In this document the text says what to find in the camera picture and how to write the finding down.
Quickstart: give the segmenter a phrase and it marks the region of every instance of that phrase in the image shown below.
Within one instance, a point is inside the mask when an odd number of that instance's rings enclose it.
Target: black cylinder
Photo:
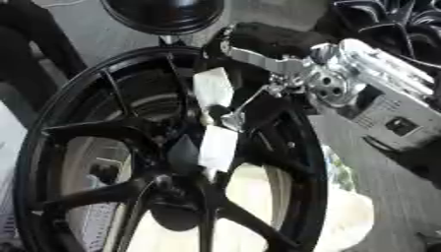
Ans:
[[[223,0],[101,0],[116,21],[134,30],[180,35],[202,30],[218,19]]]

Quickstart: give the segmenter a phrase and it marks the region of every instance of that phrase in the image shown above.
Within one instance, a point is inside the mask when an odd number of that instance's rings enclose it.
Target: metal arm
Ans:
[[[279,28],[239,24],[224,30],[220,51],[234,61],[272,73],[259,92],[275,97],[289,90],[304,92],[319,111],[357,124],[378,151],[440,186],[437,163],[441,158],[418,157],[441,148],[437,144],[441,143],[440,108],[430,102],[436,99],[435,80],[362,41],[329,43],[310,39],[314,35],[293,31],[289,36]],[[308,42],[300,44],[302,38]],[[227,115],[227,122],[241,113],[238,109]]]

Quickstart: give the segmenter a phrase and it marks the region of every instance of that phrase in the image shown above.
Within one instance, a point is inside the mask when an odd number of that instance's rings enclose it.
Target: wheel center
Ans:
[[[182,186],[169,183],[152,207],[152,215],[164,228],[186,231],[199,223],[199,208],[192,195]]]

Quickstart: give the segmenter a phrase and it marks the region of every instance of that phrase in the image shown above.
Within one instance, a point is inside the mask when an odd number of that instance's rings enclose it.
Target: black wheel rim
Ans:
[[[186,92],[187,77],[191,74],[184,76],[180,69],[191,68],[198,53],[193,48],[149,48],[126,53],[87,70],[46,106],[25,140],[14,191],[18,227],[29,251],[85,251],[72,233],[65,214],[75,207],[104,202],[125,204],[130,212],[123,219],[124,228],[120,228],[116,235],[116,246],[112,250],[125,251],[142,213],[153,205],[169,204],[157,196],[176,190],[194,196],[190,206],[186,207],[195,208],[200,217],[200,251],[212,251],[213,225],[218,218],[237,222],[260,234],[267,240],[269,251],[313,249],[326,209],[326,168],[312,127],[295,106],[284,107],[277,120],[256,132],[266,136],[274,148],[273,152],[262,148],[253,149],[253,152],[239,149],[240,156],[234,162],[234,167],[244,160],[278,164],[292,174],[292,180],[295,178],[297,182],[302,182],[291,188],[289,208],[280,230],[255,218],[225,197],[223,188],[232,172],[213,184],[198,172],[181,174],[167,168],[169,164],[152,135],[166,135],[169,141],[164,146],[167,147],[168,143],[177,140],[175,136],[180,134],[179,129],[186,128],[181,119],[187,117],[186,111],[191,102],[179,98],[179,94]],[[176,113],[173,113],[176,117],[157,122],[146,120],[138,116],[139,111],[132,101],[126,101],[125,87],[120,87],[119,81],[130,71],[150,68],[161,68],[171,78],[172,86],[148,88],[178,94],[173,101],[179,104]],[[101,95],[88,99],[90,94],[98,94],[102,90],[104,93]],[[81,111],[103,97],[114,101],[114,107],[108,110],[119,113],[111,120],[91,123],[90,120],[94,120],[90,115]],[[85,117],[89,118],[87,122],[84,122]],[[278,127],[283,133],[275,132]],[[163,129],[170,128],[173,129],[171,133],[168,130],[163,132]],[[66,143],[80,136],[108,138],[127,145],[131,153],[131,178],[101,189],[62,195],[59,167],[66,153]],[[298,149],[293,153],[289,150],[289,141],[298,141]],[[277,145],[283,146],[286,155],[280,155]],[[298,159],[286,158],[294,153]]]

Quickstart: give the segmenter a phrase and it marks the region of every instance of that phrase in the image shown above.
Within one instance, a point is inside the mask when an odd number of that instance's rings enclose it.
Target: black wheel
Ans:
[[[204,133],[197,106],[184,95],[191,93],[198,53],[180,47],[123,54],[79,75],[45,107],[25,140],[15,180],[27,251],[126,251],[145,212],[168,229],[199,227],[204,252],[212,251],[218,219],[261,235],[269,251],[313,249],[327,180],[309,121],[281,101],[271,120],[241,135],[230,172],[210,182],[189,151]],[[268,174],[277,209],[269,223],[225,195],[245,161]],[[110,222],[85,235],[91,206]],[[88,243],[92,236],[104,238]]]

